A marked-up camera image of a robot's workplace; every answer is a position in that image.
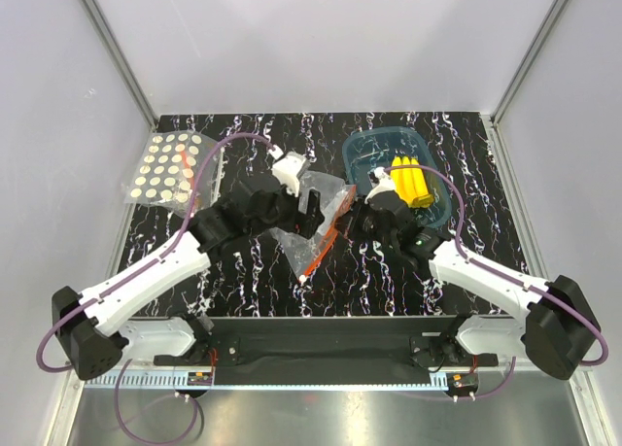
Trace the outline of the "clear zip bag orange zipper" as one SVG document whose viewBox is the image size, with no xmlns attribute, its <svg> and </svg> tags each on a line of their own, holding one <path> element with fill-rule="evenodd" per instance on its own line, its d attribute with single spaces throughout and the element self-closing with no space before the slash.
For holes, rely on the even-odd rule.
<svg viewBox="0 0 622 446">
<path fill-rule="evenodd" d="M 285 257 L 300 284 L 304 284 L 320 265 L 337 237 L 335 221 L 345 214 L 355 196 L 356 187 L 330 174 L 307 171 L 301 178 L 301 207 L 306 210 L 309 192 L 320 194 L 320 212 L 324 219 L 309 239 L 278 228 L 270 230 L 271 236 L 280 244 Z"/>
</svg>

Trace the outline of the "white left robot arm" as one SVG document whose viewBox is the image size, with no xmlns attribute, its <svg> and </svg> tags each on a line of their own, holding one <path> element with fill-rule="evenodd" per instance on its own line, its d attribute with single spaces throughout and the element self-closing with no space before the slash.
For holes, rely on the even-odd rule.
<svg viewBox="0 0 622 446">
<path fill-rule="evenodd" d="M 198 211 L 175 236 L 123 272 L 82 292 L 69 286 L 56 291 L 51 335 L 69 369 L 82 381 L 94 379 L 121 361 L 129 345 L 121 327 L 144 305 L 209 269 L 241 238 L 278 228 L 309 239 L 324 219 L 316 189 L 300 197 L 279 185 L 240 187 Z"/>
</svg>

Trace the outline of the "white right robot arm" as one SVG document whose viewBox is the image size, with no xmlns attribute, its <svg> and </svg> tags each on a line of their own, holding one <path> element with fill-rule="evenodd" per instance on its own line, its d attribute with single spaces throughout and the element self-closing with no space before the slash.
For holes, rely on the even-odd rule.
<svg viewBox="0 0 622 446">
<path fill-rule="evenodd" d="M 468 249 L 454 236 L 421 225 L 393 192 L 358 199 L 336 221 L 351 240 L 375 241 L 414 267 L 422 279 L 462 288 L 503 316 L 459 315 L 423 348 L 423 366 L 459 365 L 480 355 L 526 358 L 545 374 L 568 380 L 587 363 L 601 327 L 580 286 L 512 270 Z"/>
</svg>

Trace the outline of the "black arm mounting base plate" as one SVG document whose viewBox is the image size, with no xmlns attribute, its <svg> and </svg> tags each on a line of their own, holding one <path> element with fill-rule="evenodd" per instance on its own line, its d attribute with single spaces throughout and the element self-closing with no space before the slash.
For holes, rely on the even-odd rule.
<svg viewBox="0 0 622 446">
<path fill-rule="evenodd" d="M 495 369 L 528 354 L 527 325 L 506 316 L 130 320 L 89 343 L 89 378 L 122 362 L 160 369 L 213 366 L 220 387 L 338 390 L 443 388 L 450 372 Z"/>
</svg>

